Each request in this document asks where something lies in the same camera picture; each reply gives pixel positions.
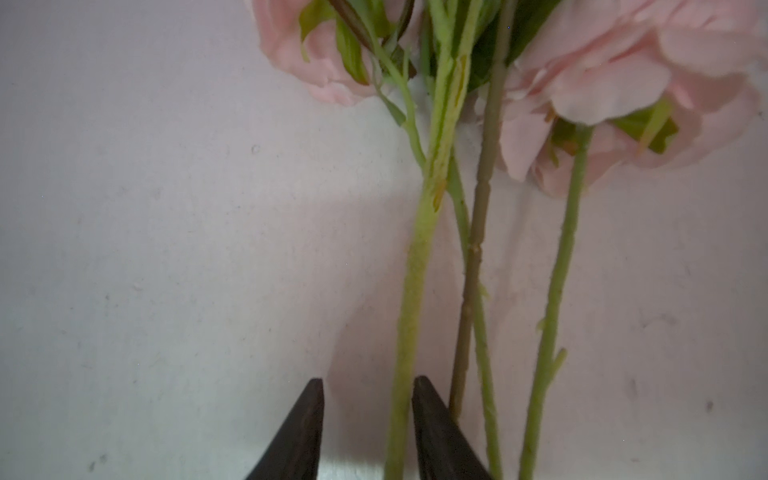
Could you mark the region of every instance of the flower stem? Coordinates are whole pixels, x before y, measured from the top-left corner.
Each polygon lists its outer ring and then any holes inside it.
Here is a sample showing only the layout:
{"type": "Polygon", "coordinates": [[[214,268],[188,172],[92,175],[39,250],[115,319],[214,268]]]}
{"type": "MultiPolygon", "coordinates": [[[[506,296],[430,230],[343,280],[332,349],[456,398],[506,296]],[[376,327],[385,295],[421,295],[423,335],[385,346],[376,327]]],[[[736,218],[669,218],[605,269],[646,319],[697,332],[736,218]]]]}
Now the flower stem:
{"type": "Polygon", "coordinates": [[[482,242],[485,238],[485,220],[488,214],[488,202],[491,195],[489,181],[498,156],[498,140],[501,133],[499,118],[502,108],[502,91],[506,77],[505,59],[509,51],[509,38],[515,14],[515,0],[503,0],[499,23],[496,30],[496,46],[493,55],[491,84],[488,102],[485,105],[485,123],[483,127],[482,151],[478,164],[475,204],[472,212],[472,227],[468,245],[465,246],[466,274],[464,282],[464,300],[458,324],[458,338],[453,363],[453,377],[449,396],[449,411],[457,422],[462,411],[462,400],[469,364],[469,344],[472,337],[472,324],[475,327],[475,354],[481,383],[483,416],[485,418],[485,438],[488,453],[488,466],[496,480],[502,480],[502,455],[498,443],[498,425],[496,405],[493,394],[493,376],[491,360],[488,354],[488,338],[485,331],[485,316],[480,299],[479,277],[482,262],[482,242]]]}
{"type": "Polygon", "coordinates": [[[533,479],[545,396],[558,367],[564,360],[565,351],[562,349],[555,356],[554,344],[558,336],[558,317],[563,297],[563,288],[574,250],[581,188],[587,171],[587,152],[592,139],[592,127],[578,125],[576,139],[578,151],[576,152],[573,171],[571,172],[571,186],[568,189],[568,202],[565,205],[565,218],[563,219],[562,233],[560,235],[558,256],[554,262],[552,278],[549,283],[547,309],[542,323],[541,341],[538,346],[538,358],[536,360],[533,386],[531,387],[531,400],[528,404],[528,417],[525,421],[525,437],[520,455],[519,480],[533,479]]]}
{"type": "MultiPolygon", "coordinates": [[[[440,5],[442,8],[441,2],[431,2],[430,8],[436,5],[440,5]]],[[[429,254],[432,250],[432,237],[442,204],[442,195],[447,188],[456,123],[467,94],[472,40],[475,37],[481,6],[482,0],[470,0],[461,41],[455,57],[450,52],[452,38],[447,38],[440,45],[435,106],[430,125],[429,155],[427,155],[424,183],[406,261],[406,279],[403,284],[397,327],[395,375],[392,380],[392,405],[390,407],[387,452],[384,462],[385,480],[400,480],[403,474],[424,280],[429,263],[429,254]]]]}

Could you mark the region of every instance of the green leaf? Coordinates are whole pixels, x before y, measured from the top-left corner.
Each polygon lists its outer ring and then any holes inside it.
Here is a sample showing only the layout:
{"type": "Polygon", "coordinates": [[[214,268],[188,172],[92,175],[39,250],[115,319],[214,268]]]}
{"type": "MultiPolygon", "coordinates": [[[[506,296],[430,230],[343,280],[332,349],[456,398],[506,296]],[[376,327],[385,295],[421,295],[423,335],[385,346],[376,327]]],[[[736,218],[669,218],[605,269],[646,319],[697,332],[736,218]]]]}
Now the green leaf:
{"type": "Polygon", "coordinates": [[[368,72],[362,62],[362,49],[349,27],[341,18],[336,20],[336,47],[339,49],[344,68],[361,85],[368,85],[368,72]]]}
{"type": "Polygon", "coordinates": [[[370,8],[365,0],[328,0],[343,23],[354,34],[360,45],[366,50],[373,51],[369,31],[373,30],[370,8]]]}
{"type": "Polygon", "coordinates": [[[655,154],[662,154],[680,130],[670,117],[671,113],[672,104],[666,98],[661,98],[650,107],[609,121],[635,139],[641,150],[648,148],[655,154]]]}
{"type": "Polygon", "coordinates": [[[389,19],[386,17],[384,2],[382,2],[382,0],[373,0],[371,12],[373,15],[373,27],[376,30],[376,36],[382,38],[392,33],[392,24],[389,23],[389,19]]]}
{"type": "MultiPolygon", "coordinates": [[[[507,65],[511,64],[528,46],[539,28],[561,0],[518,0],[515,19],[512,22],[507,65]]],[[[469,75],[469,90],[488,83],[491,79],[491,63],[496,44],[498,13],[479,35],[472,49],[472,72],[469,75]]]]}
{"type": "Polygon", "coordinates": [[[568,357],[568,351],[566,349],[559,349],[558,354],[554,356],[554,360],[552,360],[552,370],[549,376],[550,384],[554,380],[554,376],[556,376],[560,371],[560,368],[563,366],[563,363],[565,363],[566,357],[568,357]]]}
{"type": "Polygon", "coordinates": [[[478,18],[478,31],[477,37],[485,31],[485,29],[493,22],[493,19],[498,15],[498,10],[502,7],[502,0],[485,0],[480,8],[480,16],[478,18]]]}
{"type": "Polygon", "coordinates": [[[402,113],[402,110],[382,93],[381,88],[378,85],[376,85],[376,93],[379,94],[379,98],[381,98],[384,105],[386,105],[386,109],[389,110],[389,114],[392,115],[392,119],[397,126],[401,127],[402,124],[406,122],[406,114],[402,113]]]}
{"type": "Polygon", "coordinates": [[[484,299],[491,298],[491,294],[488,293],[488,289],[485,288],[485,285],[482,283],[478,283],[478,290],[480,290],[480,296],[482,296],[484,299]]]}
{"type": "Polygon", "coordinates": [[[336,12],[328,0],[312,0],[299,13],[299,27],[301,28],[301,56],[304,61],[309,62],[310,57],[304,49],[304,39],[314,30],[317,25],[334,19],[336,12]]]}
{"type": "Polygon", "coordinates": [[[576,155],[576,150],[578,149],[576,130],[576,124],[572,124],[570,121],[558,117],[552,126],[552,133],[550,136],[552,145],[565,150],[571,156],[576,155]]]}
{"type": "Polygon", "coordinates": [[[531,43],[538,29],[549,18],[561,0],[518,0],[515,9],[515,21],[512,26],[512,38],[509,44],[507,65],[511,64],[531,43]]]}

